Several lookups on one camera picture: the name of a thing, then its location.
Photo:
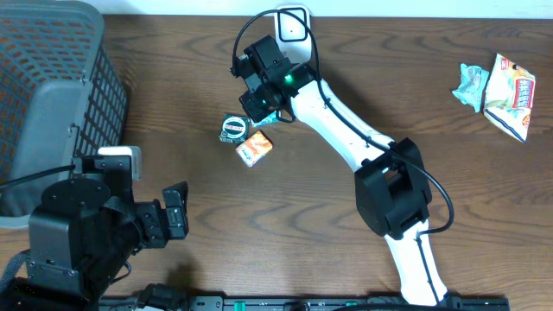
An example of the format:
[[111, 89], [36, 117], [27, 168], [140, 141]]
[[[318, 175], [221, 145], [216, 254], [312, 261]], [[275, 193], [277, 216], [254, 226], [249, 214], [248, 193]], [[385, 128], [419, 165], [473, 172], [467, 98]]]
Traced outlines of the small teal candy box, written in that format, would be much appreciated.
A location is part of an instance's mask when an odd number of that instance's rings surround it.
[[265, 117], [263, 120], [259, 122], [254, 121], [252, 118], [250, 119], [250, 121], [251, 121], [251, 126], [254, 128], [265, 126], [268, 124], [275, 124], [279, 122], [276, 111], [273, 111], [269, 116]]

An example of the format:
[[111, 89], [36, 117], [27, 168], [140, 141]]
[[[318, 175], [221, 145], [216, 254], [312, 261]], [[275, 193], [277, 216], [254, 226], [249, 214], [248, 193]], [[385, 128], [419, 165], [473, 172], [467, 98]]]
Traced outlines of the small orange candy box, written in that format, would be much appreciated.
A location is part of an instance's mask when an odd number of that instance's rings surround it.
[[251, 168], [272, 149], [270, 139], [262, 131], [258, 131], [241, 143], [236, 152], [244, 164]]

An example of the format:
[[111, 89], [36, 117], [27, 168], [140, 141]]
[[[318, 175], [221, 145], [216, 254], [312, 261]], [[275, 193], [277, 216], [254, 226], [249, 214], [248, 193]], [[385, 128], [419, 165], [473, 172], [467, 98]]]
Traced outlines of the teal white snack packet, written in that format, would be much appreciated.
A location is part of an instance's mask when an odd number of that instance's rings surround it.
[[479, 66], [465, 63], [460, 64], [460, 73], [460, 84], [452, 94], [464, 105], [472, 106], [475, 113], [479, 113], [490, 73]]

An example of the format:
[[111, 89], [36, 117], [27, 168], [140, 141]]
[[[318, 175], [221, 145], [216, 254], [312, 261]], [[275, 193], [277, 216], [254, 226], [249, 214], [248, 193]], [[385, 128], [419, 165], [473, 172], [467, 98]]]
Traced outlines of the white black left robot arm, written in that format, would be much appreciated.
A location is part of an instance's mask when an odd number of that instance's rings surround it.
[[29, 217], [29, 248], [1, 278], [3, 310], [98, 310], [129, 258], [188, 234], [185, 181], [162, 200], [135, 202], [132, 159], [86, 155], [71, 177], [47, 187]]

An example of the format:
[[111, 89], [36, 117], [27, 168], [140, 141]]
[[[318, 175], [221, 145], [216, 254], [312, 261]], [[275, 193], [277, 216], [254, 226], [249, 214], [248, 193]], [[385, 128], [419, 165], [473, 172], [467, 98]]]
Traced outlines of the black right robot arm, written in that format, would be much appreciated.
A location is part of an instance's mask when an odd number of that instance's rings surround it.
[[239, 101], [249, 117], [260, 121], [286, 111], [344, 159], [353, 171], [358, 213], [388, 244], [403, 298], [440, 305], [448, 290], [429, 243], [430, 189], [439, 184], [425, 170], [415, 143], [395, 142], [374, 130], [335, 96], [318, 66], [293, 63], [269, 35], [233, 55], [230, 71], [245, 82]]

